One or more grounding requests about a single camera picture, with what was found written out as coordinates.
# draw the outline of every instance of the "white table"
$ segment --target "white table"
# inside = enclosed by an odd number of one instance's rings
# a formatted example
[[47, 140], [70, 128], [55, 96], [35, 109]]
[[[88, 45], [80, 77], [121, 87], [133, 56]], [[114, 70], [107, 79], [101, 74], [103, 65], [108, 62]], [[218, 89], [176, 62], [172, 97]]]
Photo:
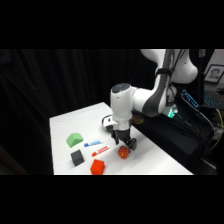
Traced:
[[[137, 149], [126, 160], [118, 156], [118, 149], [110, 133], [102, 127], [102, 119], [111, 115], [105, 103], [77, 110], [50, 119], [52, 157], [55, 175], [91, 175], [94, 159], [105, 162], [103, 175], [192, 175], [172, 157], [145, 137], [136, 128], [131, 128], [131, 137], [137, 139]], [[69, 148], [66, 139], [72, 133], [83, 136], [84, 142]], [[102, 140], [103, 144], [84, 147], [84, 143]], [[111, 148], [95, 157], [92, 153], [110, 145]], [[85, 162], [75, 167], [71, 153], [81, 150]]]

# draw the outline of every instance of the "blue marker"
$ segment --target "blue marker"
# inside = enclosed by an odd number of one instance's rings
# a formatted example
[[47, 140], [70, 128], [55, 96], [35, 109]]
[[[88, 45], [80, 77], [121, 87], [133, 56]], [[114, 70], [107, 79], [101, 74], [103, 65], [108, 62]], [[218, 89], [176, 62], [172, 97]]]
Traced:
[[88, 147], [88, 146], [93, 146], [93, 145], [99, 145], [102, 143], [103, 143], [103, 141], [95, 141], [95, 142], [86, 143], [84, 146]]

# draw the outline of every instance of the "red marker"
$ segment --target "red marker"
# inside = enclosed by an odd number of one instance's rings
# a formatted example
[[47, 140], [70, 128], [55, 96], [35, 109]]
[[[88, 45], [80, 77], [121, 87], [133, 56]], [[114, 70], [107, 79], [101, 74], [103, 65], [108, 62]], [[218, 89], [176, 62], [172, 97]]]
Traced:
[[109, 148], [110, 148], [110, 146], [106, 146], [106, 147], [104, 147], [104, 148], [102, 148], [102, 149], [100, 149], [100, 150], [94, 152], [94, 153], [92, 154], [92, 156], [96, 156], [96, 155], [98, 155], [98, 154], [100, 154], [100, 153], [102, 153], [102, 152], [105, 152], [105, 151], [107, 151]]

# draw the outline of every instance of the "black curtain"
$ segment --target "black curtain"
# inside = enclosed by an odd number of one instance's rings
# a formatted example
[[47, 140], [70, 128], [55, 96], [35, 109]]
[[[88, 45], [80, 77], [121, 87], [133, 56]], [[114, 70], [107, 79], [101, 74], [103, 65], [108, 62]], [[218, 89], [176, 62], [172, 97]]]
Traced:
[[115, 84], [152, 89], [138, 49], [0, 49], [0, 145], [29, 174], [53, 174], [49, 118], [110, 103]]

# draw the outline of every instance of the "green light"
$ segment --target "green light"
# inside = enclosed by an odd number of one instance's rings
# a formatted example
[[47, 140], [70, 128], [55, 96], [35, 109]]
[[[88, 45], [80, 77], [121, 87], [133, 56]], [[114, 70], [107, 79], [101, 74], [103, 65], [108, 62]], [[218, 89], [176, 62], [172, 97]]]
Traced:
[[175, 116], [175, 113], [173, 112], [173, 108], [171, 108], [168, 114], [168, 117], [173, 118], [174, 116]]

